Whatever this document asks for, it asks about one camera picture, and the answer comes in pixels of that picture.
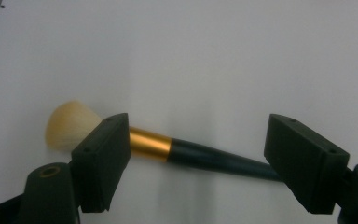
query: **black brush handle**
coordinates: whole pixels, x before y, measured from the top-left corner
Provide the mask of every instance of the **black brush handle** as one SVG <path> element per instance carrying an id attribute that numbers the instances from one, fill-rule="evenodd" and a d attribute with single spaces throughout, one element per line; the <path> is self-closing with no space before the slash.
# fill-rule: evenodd
<path id="1" fill-rule="evenodd" d="M 167 162 L 201 170 L 282 182 L 268 164 L 174 138 Z"/>

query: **makeup brush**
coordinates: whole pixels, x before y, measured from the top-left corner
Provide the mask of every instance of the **makeup brush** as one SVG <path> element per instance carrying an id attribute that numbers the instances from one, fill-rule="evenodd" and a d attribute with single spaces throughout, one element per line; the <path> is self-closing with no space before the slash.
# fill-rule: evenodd
<path id="1" fill-rule="evenodd" d="M 73 150 L 102 119 L 78 101 L 60 105 L 46 128 L 48 147 Z M 225 151 L 130 127 L 131 154 L 201 170 L 281 181 L 275 171 L 260 161 Z"/>

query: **white table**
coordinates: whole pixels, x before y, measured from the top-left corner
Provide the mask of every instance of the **white table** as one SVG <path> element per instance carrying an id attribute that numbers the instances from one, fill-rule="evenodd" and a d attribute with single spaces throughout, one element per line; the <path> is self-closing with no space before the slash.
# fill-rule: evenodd
<path id="1" fill-rule="evenodd" d="M 78 99 L 102 117 L 266 161 L 270 113 L 299 119 L 358 164 L 358 1 L 5 1 L 0 11 L 0 203 Z M 111 211 L 82 223 L 337 223 L 283 184 L 131 158 Z"/>

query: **brush bristle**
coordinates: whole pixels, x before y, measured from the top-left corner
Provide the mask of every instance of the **brush bristle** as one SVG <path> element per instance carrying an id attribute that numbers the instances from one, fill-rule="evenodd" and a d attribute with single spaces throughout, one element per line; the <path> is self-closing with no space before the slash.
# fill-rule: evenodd
<path id="1" fill-rule="evenodd" d="M 57 150 L 73 150 L 101 121 L 98 115 L 78 101 L 60 105 L 48 121 L 46 144 Z"/>

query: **cream-colored bristles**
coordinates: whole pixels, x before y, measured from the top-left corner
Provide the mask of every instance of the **cream-colored bristles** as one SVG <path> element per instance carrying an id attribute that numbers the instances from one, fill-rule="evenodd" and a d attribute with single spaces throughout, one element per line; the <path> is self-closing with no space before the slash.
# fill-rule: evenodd
<path id="1" fill-rule="evenodd" d="M 101 121 L 98 115 L 78 101 L 60 105 L 48 121 L 46 144 L 57 150 L 73 150 Z"/>

